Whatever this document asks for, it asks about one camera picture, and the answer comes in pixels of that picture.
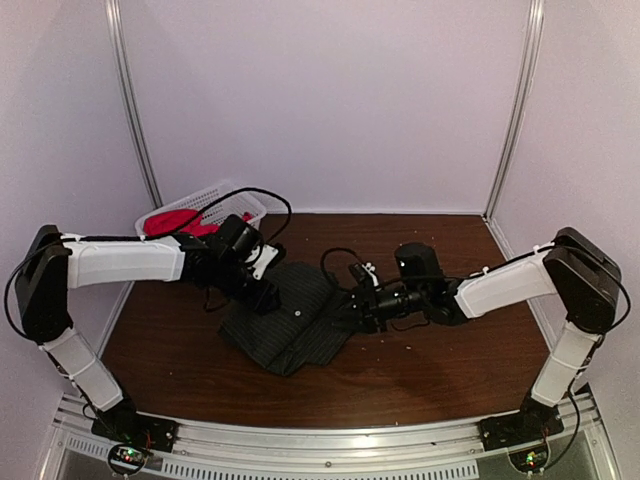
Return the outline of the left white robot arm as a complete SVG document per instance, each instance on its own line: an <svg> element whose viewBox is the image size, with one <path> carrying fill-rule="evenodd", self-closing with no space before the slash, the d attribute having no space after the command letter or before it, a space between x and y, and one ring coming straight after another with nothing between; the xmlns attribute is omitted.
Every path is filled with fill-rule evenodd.
<svg viewBox="0 0 640 480"><path fill-rule="evenodd" d="M241 220L204 236L173 233L110 237L64 234L54 225L37 233L11 272L3 296L16 298L19 317L10 327L61 367L123 444L137 442L144 424L136 407L68 312L72 289L121 282L191 283L215 289L263 315L277 309L277 286L265 273L286 254Z"/></svg>

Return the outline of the red garment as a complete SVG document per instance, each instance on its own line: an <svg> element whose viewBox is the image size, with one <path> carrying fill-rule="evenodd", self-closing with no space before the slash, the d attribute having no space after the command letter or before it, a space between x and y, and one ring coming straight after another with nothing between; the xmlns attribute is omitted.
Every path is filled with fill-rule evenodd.
<svg viewBox="0 0 640 480"><path fill-rule="evenodd" d="M245 212L241 217L235 214L223 217L219 221L206 223L204 215L198 214L193 209L177 209L154 214L143 222L141 238L153 239L167 235L184 233L200 240L231 234L238 227L240 232L256 232L256 229L247 223L252 216Z"/></svg>

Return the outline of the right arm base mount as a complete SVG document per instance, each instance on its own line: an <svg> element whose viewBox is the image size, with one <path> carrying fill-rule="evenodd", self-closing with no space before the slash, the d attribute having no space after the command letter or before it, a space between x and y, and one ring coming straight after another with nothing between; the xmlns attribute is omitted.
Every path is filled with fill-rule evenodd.
<svg viewBox="0 0 640 480"><path fill-rule="evenodd" d="M569 441L560 453L554 454L550 437L565 431L559 407L548 407L525 398L515 413L491 416L478 422L477 428L485 452L509 451L512 467L528 477L542 476L554 468L576 442L582 416L573 392L567 392L573 407L575 424Z"/></svg>

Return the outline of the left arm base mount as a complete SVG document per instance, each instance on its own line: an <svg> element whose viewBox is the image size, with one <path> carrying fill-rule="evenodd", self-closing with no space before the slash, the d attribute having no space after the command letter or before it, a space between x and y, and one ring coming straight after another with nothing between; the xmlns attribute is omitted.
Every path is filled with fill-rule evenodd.
<svg viewBox="0 0 640 480"><path fill-rule="evenodd" d="M107 410L99 409L86 395L83 398L83 415L92 421L91 433L114 441L106 462L116 476L130 479L155 452L172 452L178 432L175 420L140 413L128 396Z"/></svg>

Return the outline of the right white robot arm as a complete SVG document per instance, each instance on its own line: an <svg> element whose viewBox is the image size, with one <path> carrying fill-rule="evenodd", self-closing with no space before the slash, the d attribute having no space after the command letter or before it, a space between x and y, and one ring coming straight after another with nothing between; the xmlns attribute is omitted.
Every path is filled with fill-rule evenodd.
<svg viewBox="0 0 640 480"><path fill-rule="evenodd" d="M390 321L414 313L443 326L459 326L506 307L553 298L564 325L513 419L519 440L535 440L551 424L551 411L571 392L605 337L628 316L631 302L619 266L578 230L559 230L548 243L467 276L447 275L433 247L406 243L395 253L397 278L381 281L368 264L354 264L356 280L337 311L340 327L382 333Z"/></svg>

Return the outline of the black pinstriped shirt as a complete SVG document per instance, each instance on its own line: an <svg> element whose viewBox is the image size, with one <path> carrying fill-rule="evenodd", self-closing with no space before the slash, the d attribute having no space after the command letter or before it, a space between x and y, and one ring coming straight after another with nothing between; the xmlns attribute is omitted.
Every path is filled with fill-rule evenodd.
<svg viewBox="0 0 640 480"><path fill-rule="evenodd" d="M279 265L266 274L279 288L278 309L258 315L234 305L218 330L220 337L263 369L282 377L303 366L326 366L352 337L334 325L345 294L333 273L304 262Z"/></svg>

